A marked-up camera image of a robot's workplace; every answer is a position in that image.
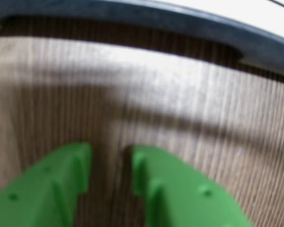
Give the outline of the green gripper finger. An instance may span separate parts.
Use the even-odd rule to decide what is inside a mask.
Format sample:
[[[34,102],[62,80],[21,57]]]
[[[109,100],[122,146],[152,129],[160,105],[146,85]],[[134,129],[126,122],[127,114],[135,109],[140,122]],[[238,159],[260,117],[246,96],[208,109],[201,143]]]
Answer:
[[[64,145],[0,191],[0,227],[71,227],[78,197],[88,191],[92,148]]]
[[[252,225],[225,189],[163,149],[133,146],[132,178],[147,227]]]

